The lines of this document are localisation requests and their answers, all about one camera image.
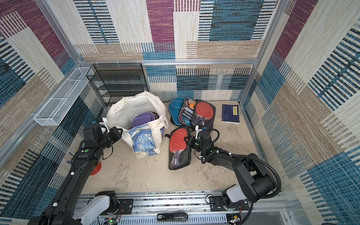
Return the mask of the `clear ping pong set case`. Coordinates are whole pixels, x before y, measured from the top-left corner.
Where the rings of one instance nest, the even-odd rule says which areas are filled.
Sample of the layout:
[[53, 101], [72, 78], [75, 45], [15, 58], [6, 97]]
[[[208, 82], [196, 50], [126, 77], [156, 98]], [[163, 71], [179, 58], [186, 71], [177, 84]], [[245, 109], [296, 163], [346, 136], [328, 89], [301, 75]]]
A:
[[178, 120], [180, 122], [180, 124], [182, 125], [187, 125], [189, 127], [193, 127], [192, 125], [192, 117], [193, 117], [193, 113], [194, 113], [194, 109], [196, 106], [196, 101], [194, 101], [193, 99], [186, 97], [184, 98], [179, 116], [178, 116]]

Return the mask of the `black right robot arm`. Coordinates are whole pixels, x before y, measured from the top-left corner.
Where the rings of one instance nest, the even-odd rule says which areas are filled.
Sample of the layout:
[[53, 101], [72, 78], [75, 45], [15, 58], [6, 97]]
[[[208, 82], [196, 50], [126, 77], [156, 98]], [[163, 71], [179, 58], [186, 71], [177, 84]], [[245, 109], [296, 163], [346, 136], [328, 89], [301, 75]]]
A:
[[210, 133], [213, 129], [202, 130], [197, 137], [183, 138], [187, 146], [200, 153], [202, 164], [224, 167], [235, 173], [238, 184], [222, 192], [226, 210], [234, 209], [240, 201], [255, 203], [260, 199], [273, 198], [281, 191], [281, 179], [276, 170], [256, 154], [233, 154], [214, 145]]

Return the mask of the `red paddle mesh case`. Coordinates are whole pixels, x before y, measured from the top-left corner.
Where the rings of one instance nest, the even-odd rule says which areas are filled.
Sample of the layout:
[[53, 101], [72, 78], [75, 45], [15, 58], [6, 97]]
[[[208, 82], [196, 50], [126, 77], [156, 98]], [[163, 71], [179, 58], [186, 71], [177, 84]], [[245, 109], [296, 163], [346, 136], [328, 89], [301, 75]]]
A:
[[212, 129], [214, 124], [214, 118], [216, 114], [216, 108], [214, 105], [199, 100], [196, 102], [193, 116], [191, 119], [191, 125], [193, 127], [199, 126], [200, 128]]

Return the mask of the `blue ping pong paddle case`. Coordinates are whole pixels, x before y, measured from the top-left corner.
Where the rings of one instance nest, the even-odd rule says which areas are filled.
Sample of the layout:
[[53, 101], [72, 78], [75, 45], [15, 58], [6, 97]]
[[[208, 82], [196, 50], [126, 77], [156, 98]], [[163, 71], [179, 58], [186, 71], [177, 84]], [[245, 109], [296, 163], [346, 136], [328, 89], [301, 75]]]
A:
[[184, 102], [183, 97], [176, 97], [169, 101], [168, 109], [171, 116], [171, 123], [175, 126], [181, 126], [182, 123], [179, 122], [179, 115]]

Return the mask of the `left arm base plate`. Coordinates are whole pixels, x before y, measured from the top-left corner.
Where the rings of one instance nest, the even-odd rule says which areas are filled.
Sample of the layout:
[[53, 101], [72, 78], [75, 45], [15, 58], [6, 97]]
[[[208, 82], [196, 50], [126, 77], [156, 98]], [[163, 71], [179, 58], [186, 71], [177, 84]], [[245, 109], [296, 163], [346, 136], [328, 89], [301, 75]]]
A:
[[132, 213], [134, 199], [118, 199], [117, 201], [117, 203], [111, 202], [109, 208], [102, 212], [100, 216], [116, 217]]

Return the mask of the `purple paddle case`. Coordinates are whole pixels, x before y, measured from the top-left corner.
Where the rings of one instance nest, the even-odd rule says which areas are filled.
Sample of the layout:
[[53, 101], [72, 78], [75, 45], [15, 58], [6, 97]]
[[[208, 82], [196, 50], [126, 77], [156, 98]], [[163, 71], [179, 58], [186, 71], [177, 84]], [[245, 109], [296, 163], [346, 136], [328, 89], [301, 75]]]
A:
[[133, 129], [137, 126], [144, 125], [148, 122], [152, 122], [158, 119], [158, 115], [155, 112], [142, 112], [136, 115], [130, 123], [129, 129]]

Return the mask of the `canvas tote bag starry print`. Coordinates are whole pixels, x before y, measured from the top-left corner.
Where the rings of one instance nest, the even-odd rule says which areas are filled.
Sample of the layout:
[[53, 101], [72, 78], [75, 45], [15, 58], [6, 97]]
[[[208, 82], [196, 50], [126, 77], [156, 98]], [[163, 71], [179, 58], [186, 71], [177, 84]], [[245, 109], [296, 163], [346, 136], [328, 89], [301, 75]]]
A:
[[123, 97], [111, 106], [106, 119], [109, 128], [123, 129], [122, 140], [132, 148], [136, 158], [160, 153], [169, 123], [166, 107], [159, 97], [148, 91]]

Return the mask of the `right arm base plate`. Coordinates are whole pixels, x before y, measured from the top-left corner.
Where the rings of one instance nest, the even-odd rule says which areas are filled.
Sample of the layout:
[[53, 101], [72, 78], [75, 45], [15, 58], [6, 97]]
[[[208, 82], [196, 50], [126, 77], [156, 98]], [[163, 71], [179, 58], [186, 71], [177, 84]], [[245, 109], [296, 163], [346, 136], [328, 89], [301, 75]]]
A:
[[238, 201], [230, 206], [226, 206], [223, 202], [222, 196], [208, 196], [205, 201], [210, 205], [211, 212], [221, 211], [248, 211], [249, 204], [244, 200]]

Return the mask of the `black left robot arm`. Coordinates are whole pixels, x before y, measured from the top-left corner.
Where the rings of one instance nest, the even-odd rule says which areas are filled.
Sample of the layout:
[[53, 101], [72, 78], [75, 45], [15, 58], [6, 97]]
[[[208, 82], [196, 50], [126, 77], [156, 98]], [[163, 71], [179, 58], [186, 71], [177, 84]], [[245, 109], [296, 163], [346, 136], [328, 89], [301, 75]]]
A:
[[84, 219], [74, 218], [75, 207], [89, 176], [104, 154], [122, 137], [123, 129], [93, 123], [84, 129], [84, 140], [71, 159], [71, 168], [54, 199], [41, 213], [32, 217], [29, 225], [82, 225]]

